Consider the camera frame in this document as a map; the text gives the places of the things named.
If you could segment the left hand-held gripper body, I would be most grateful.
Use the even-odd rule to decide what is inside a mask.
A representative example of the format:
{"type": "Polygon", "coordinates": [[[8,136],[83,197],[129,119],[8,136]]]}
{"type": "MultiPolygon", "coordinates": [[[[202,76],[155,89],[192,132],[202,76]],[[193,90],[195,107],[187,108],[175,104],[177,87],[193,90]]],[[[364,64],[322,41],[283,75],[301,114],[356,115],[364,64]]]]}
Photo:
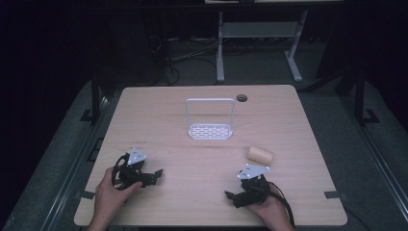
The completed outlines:
{"type": "Polygon", "coordinates": [[[142,186],[146,187],[148,182],[155,179],[154,173],[143,173],[141,171],[146,155],[137,148],[132,148],[129,153],[121,156],[119,160],[124,160],[124,163],[118,170],[118,178],[121,181],[119,190],[125,190],[135,183],[142,182],[142,186]]]}

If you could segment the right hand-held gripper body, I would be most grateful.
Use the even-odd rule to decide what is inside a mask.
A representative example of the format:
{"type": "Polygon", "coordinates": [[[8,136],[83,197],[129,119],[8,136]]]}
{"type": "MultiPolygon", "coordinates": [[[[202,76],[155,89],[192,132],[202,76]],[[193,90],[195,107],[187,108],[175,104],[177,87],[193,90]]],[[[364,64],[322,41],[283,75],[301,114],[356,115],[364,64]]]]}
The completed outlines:
{"type": "Polygon", "coordinates": [[[246,164],[240,171],[238,178],[245,195],[242,198],[252,198],[253,204],[262,204],[268,197],[269,184],[265,173],[270,171],[269,167],[246,164]]]}

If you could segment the beige wooden cylinder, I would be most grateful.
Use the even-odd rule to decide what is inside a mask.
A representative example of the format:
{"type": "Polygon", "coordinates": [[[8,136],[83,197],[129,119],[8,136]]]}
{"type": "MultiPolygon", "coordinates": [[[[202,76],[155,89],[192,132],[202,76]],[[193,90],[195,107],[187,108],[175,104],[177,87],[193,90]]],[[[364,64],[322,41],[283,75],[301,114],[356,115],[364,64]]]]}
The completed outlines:
{"type": "Polygon", "coordinates": [[[270,166],[273,163],[273,153],[257,146],[249,147],[246,158],[266,166],[270,166]]]}

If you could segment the clear plastic basket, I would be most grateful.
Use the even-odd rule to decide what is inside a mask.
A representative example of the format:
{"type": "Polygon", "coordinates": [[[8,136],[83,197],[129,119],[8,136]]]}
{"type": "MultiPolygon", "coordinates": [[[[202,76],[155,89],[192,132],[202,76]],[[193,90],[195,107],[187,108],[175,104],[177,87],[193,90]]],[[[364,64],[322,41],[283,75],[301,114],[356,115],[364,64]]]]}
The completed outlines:
{"type": "Polygon", "coordinates": [[[226,141],[234,132],[235,101],[232,98],[185,100],[187,131],[193,140],[226,141]]]}

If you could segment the person's right hand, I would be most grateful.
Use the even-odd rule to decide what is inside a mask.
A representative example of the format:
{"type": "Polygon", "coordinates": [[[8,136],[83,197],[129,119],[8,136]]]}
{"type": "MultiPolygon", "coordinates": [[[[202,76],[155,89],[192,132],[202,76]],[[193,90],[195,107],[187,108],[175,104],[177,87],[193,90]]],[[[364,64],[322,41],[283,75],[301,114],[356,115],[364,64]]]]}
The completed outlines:
{"type": "Polygon", "coordinates": [[[251,204],[247,209],[257,215],[270,231],[295,231],[282,202],[269,196],[263,204],[251,204]]]}

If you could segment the person's left hand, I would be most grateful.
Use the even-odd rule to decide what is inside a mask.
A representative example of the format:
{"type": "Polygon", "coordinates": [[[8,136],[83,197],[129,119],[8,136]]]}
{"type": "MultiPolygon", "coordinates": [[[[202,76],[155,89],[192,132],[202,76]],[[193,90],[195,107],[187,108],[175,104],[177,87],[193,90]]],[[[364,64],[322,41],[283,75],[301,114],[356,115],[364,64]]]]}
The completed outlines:
{"type": "Polygon", "coordinates": [[[108,168],[95,190],[92,220],[98,224],[109,224],[130,196],[142,186],[142,182],[137,182],[128,189],[120,191],[112,183],[112,173],[113,168],[108,168]]]}

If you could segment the black metal post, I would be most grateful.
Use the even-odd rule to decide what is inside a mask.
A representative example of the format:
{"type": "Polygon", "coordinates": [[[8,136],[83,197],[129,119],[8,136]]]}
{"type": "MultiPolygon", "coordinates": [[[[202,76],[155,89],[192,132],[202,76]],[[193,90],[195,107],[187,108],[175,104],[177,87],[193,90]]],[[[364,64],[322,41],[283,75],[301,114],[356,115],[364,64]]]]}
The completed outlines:
{"type": "Polygon", "coordinates": [[[91,108],[84,110],[81,121],[88,121],[90,124],[95,124],[100,116],[100,97],[98,77],[93,75],[90,80],[91,91],[91,108]]]}
{"type": "Polygon", "coordinates": [[[354,93],[354,117],[361,126],[367,123],[379,123],[379,119],[372,109],[364,107],[366,77],[364,70],[356,66],[354,70],[355,93],[354,93]]]}

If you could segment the grey metal stand frame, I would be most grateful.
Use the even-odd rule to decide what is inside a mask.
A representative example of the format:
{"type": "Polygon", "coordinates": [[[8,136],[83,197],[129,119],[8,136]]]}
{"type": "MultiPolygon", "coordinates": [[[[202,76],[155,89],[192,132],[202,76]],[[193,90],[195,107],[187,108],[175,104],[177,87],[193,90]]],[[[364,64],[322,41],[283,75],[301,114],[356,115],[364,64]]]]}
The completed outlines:
{"type": "Polygon", "coordinates": [[[223,12],[218,13],[217,24],[217,81],[225,81],[223,42],[226,39],[292,39],[293,44],[284,52],[287,64],[293,79],[299,83],[302,76],[294,59],[296,48],[299,44],[305,26],[308,11],[301,13],[297,21],[283,22],[227,22],[224,21],[223,12]]]}

